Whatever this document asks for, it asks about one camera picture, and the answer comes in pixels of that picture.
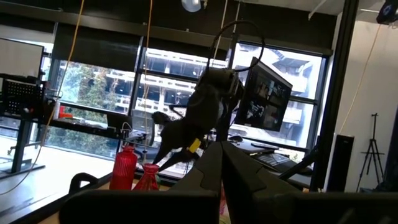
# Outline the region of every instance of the floor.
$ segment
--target floor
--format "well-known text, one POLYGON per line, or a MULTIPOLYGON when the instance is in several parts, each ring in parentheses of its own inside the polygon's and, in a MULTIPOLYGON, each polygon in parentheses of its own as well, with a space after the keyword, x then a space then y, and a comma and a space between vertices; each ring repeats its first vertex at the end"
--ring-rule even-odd
MULTIPOLYGON (((0 170, 5 163, 7 150, 15 145, 15 140, 0 137, 0 170)), ((33 158, 38 149, 27 147, 24 159, 33 158)), ((29 205, 55 200, 68 193, 70 180, 80 172, 86 172, 97 178, 109 174, 113 168, 113 161, 84 156, 74 152, 62 151, 51 147, 43 147, 37 164, 45 165, 45 168, 32 171, 27 178, 13 191, 2 194, 15 187, 26 174, 20 174, 0 180, 0 223, 9 223, 7 219, 12 213, 26 208, 29 205)))

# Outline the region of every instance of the black pillar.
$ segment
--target black pillar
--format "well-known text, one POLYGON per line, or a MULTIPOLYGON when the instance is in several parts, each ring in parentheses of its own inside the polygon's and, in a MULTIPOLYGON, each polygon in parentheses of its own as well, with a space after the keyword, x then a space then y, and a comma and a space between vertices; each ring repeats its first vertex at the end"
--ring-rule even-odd
POLYGON ((330 149, 335 132, 341 93, 343 91, 358 3, 359 0, 345 0, 344 3, 333 69, 331 71, 329 91, 325 104, 325 114, 323 115, 322 128, 320 131, 319 154, 315 161, 314 173, 311 179, 312 191, 316 191, 317 188, 323 188, 323 184, 325 183, 326 170, 328 168, 330 149))

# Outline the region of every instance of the ceiling light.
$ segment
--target ceiling light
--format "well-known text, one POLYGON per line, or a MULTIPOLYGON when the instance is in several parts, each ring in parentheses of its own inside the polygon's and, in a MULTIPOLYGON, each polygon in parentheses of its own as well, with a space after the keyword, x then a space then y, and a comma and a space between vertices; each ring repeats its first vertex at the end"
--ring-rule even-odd
POLYGON ((200 0, 181 0, 182 7, 188 12, 197 12, 200 10, 200 0))

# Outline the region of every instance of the yellow cable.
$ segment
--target yellow cable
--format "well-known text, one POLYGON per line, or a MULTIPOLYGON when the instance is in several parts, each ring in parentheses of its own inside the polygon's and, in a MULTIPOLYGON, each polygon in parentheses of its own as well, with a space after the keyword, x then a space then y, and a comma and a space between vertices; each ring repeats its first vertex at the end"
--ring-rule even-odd
POLYGON ((346 122, 347 122, 347 119, 348 119, 348 117, 349 117, 349 114, 351 114, 351 110, 353 109, 353 106, 354 106, 356 97, 357 97, 357 95, 358 95, 359 89, 360 89, 361 86, 362 86, 363 77, 365 76, 366 69, 368 68, 368 63, 369 63, 369 60, 370 60, 370 58, 371 58, 374 45, 376 44, 376 40, 377 40, 377 37, 378 37, 378 35, 379 35, 380 27, 381 27, 381 25, 379 25, 379 27, 377 28, 376 35, 374 36, 374 40, 373 40, 373 43, 372 43, 371 51, 369 52, 368 59, 366 59, 366 63, 365 63, 365 67, 363 68, 363 72, 362 72, 361 79, 359 80, 359 83, 358 83, 358 86, 357 86, 357 88, 356 88, 353 101, 352 101, 351 106, 349 107, 349 110, 348 110, 348 113, 347 113, 347 116, 346 116, 346 118, 345 118, 344 121, 343 121, 343 125, 341 126, 340 134, 341 134, 341 133, 343 132, 343 130, 344 130, 344 127, 345 127, 345 125, 346 125, 346 122))
MULTIPOLYGON (((150 21, 152 19, 152 6, 153 6, 153 0, 150 0, 150 6, 149 6, 149 18, 148 18, 148 28, 147 28, 147 41, 146 41, 146 50, 148 50, 149 46, 149 33, 150 33, 150 21)), ((145 116, 145 133, 148 133, 147 128, 148 128, 148 123, 147 123, 147 95, 149 88, 147 86, 147 67, 148 67, 148 56, 147 52, 145 52, 145 68, 144 68, 144 116, 145 116)), ((147 150, 147 143, 148 143, 148 137, 145 138, 145 146, 144 150, 147 150)), ((144 153, 144 159, 142 160, 142 164, 145 164, 147 160, 147 154, 144 153)))
MULTIPOLYGON (((57 93, 56 101, 58 101, 58 99, 59 99, 59 96, 60 96, 60 93, 61 93, 62 83, 63 83, 63 80, 64 80, 65 75, 66 75, 66 73, 67 73, 67 68, 68 68, 69 62, 70 62, 70 60, 71 60, 71 58, 72 58, 73 51, 74 51, 74 49, 75 49, 75 42, 76 42, 76 37, 77 37, 77 31, 78 31, 78 28, 79 28, 80 19, 81 19, 81 13, 83 12, 83 6, 84 6, 84 4, 85 4, 85 0, 81 0, 79 16, 78 16, 77 24, 76 24, 76 28, 75 28, 75 35, 73 36, 72 47, 71 47, 71 49, 70 49, 70 53, 69 53, 69 57, 68 57, 68 61, 67 61, 67 66, 65 67, 65 70, 64 70, 64 72, 63 72, 63 76, 62 76, 61 84, 60 84, 60 87, 59 87, 59 90, 58 90, 58 93, 57 93)), ((24 178, 22 178, 22 180, 21 180, 17 185, 15 185, 13 188, 11 188, 11 189, 9 189, 9 190, 7 190, 7 191, 1 193, 0 195, 5 195, 5 194, 8 194, 9 192, 12 192, 14 189, 16 189, 18 186, 20 186, 20 184, 23 183, 23 181, 24 181, 24 180, 26 179, 26 177, 30 174, 30 172, 32 172, 34 166, 36 165, 37 159, 39 158, 40 152, 42 151, 42 148, 43 148, 43 145, 44 145, 44 141, 45 141, 45 137, 46 137, 46 135, 47 135, 47 131, 48 131, 48 129, 49 129, 50 122, 51 122, 51 120, 52 120, 52 116, 54 115, 54 112, 55 112, 55 107, 52 109, 51 115, 50 115, 50 117, 49 117, 49 120, 47 121, 47 124, 45 125, 43 138, 41 139, 41 142, 40 142, 40 148, 39 148, 39 151, 38 151, 38 153, 37 153, 36 159, 35 159, 34 163, 32 164, 32 167, 30 167, 29 171, 26 173, 26 175, 24 176, 24 178)))

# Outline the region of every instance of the monitor screen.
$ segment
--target monitor screen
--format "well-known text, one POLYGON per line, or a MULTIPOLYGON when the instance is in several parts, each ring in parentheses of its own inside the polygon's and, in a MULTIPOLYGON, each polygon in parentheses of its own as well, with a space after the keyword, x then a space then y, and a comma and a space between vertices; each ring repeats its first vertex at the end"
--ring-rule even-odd
POLYGON ((292 87, 275 71, 259 62, 248 73, 235 123, 279 131, 292 87))

